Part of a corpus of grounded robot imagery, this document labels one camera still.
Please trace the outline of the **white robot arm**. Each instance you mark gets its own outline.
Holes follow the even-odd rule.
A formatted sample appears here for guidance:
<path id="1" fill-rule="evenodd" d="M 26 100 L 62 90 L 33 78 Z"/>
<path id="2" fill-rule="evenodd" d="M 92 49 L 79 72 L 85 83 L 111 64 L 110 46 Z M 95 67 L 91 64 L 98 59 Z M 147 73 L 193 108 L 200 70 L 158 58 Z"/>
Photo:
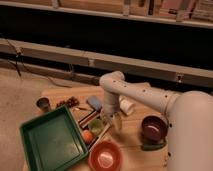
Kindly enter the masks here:
<path id="1" fill-rule="evenodd" d="M 108 118 L 119 110 L 120 95 L 168 118 L 167 171 L 213 171 L 213 96 L 138 86 L 126 82 L 120 71 L 104 74 L 99 84 Z"/>

